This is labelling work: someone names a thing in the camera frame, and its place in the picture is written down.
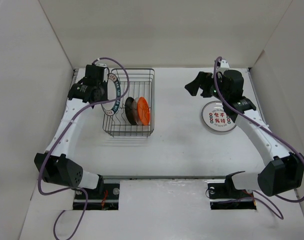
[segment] white plate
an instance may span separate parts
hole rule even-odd
[[[224,112],[222,102],[212,101],[202,109],[204,123],[216,132],[226,133],[236,127],[236,124]]]

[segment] screw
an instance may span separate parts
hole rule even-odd
[[[119,195],[119,193],[120,193],[120,189],[118,189],[117,187],[113,189],[114,195]]]
[[[213,186],[211,186],[209,189],[208,189],[208,193],[209,194],[215,194],[215,188]]]

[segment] orange plate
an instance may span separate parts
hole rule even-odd
[[[147,100],[140,97],[137,101],[137,113],[144,126],[149,125],[150,122],[150,109]]]

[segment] plate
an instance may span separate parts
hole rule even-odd
[[[216,132],[230,132],[236,124],[224,112],[222,102],[212,101],[205,105],[201,113],[204,123]]]

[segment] beige wall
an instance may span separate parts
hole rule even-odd
[[[258,59],[291,0],[40,0],[69,60],[131,67],[237,67]]]
[[[72,74],[39,2],[0,0],[0,240],[20,236],[34,156],[56,131]]]
[[[304,0],[293,0],[251,75],[271,129],[304,154]]]

